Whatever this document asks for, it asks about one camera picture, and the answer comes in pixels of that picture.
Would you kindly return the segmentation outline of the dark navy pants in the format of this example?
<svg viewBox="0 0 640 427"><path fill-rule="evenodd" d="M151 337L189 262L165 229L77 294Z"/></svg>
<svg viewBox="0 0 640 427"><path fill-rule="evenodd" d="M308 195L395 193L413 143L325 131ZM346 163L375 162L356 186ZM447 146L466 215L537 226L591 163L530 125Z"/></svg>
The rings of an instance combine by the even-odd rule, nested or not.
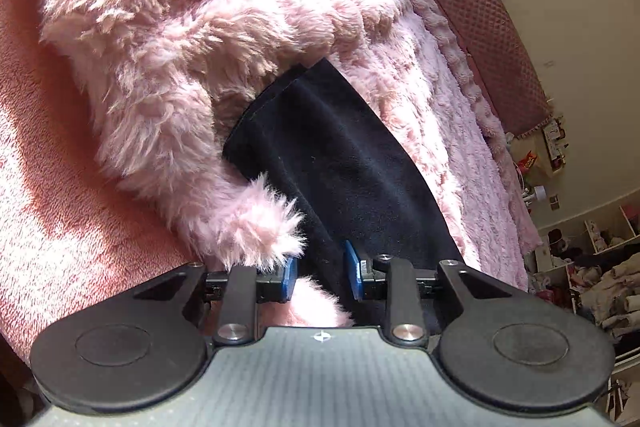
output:
<svg viewBox="0 0 640 427"><path fill-rule="evenodd" d="M300 271L358 325L378 325L385 312L352 295L346 245L416 269L461 258L413 160L328 60L296 65L262 91L224 142L224 158L293 202L307 243Z"/></svg>

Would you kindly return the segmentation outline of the white bedside lamp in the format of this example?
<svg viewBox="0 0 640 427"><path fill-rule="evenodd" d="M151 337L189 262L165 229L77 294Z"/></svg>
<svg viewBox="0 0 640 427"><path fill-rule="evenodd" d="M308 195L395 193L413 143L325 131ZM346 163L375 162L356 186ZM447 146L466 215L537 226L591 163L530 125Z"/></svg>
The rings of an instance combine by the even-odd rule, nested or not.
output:
<svg viewBox="0 0 640 427"><path fill-rule="evenodd" d="M547 192L543 185L526 185L522 193L526 207L543 202L547 198Z"/></svg>

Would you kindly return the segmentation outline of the red snack bag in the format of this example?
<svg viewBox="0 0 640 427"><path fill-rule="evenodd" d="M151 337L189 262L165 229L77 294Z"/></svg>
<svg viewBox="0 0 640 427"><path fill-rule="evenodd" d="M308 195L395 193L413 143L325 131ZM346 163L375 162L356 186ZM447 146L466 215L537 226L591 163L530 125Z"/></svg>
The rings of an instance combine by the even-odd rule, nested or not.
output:
<svg viewBox="0 0 640 427"><path fill-rule="evenodd" d="M536 162L538 160L538 155L533 151L529 150L521 159L516 162L516 167L518 167L518 172L521 176L526 176L527 173L530 173L536 166Z"/></svg>

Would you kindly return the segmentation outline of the salmon pink bed sheet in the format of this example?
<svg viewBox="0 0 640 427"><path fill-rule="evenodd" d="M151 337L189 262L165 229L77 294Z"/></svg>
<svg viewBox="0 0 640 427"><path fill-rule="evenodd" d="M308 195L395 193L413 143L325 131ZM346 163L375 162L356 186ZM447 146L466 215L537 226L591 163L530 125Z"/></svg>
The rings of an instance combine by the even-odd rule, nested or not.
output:
<svg viewBox="0 0 640 427"><path fill-rule="evenodd" d="M50 323L189 260L99 172L87 101L39 25L38 0L1 0L1 332L22 359Z"/></svg>

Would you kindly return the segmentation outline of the white open wardrobe shelf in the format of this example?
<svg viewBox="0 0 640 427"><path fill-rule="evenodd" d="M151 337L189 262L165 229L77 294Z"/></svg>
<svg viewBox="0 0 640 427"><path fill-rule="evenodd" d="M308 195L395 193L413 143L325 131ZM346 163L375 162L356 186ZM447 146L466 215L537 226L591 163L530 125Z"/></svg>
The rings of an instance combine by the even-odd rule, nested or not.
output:
<svg viewBox="0 0 640 427"><path fill-rule="evenodd" d="M639 195L631 194L540 232L529 287L610 338L615 363L598 408L639 424Z"/></svg>

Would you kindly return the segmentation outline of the pink fluffy blanket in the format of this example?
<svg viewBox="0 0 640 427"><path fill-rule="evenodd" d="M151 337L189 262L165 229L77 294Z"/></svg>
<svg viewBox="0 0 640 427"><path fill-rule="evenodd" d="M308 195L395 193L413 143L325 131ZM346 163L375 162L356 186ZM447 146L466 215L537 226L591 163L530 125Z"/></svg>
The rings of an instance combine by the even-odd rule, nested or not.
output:
<svg viewBox="0 0 640 427"><path fill-rule="evenodd" d="M520 289L536 243L499 121L433 0L41 0L88 96L96 158L216 267L311 256L300 199L222 157L277 75L327 58L431 187L463 259Z"/></svg>

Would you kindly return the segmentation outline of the pink quilted headboard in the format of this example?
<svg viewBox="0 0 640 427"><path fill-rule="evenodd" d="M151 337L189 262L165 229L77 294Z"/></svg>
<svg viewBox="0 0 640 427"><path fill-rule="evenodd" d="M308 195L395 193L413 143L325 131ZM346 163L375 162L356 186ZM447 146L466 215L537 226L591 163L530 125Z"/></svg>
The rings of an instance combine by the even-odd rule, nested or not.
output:
<svg viewBox="0 0 640 427"><path fill-rule="evenodd" d="M436 0L471 54L502 127L524 136L547 124L552 109L502 0Z"/></svg>

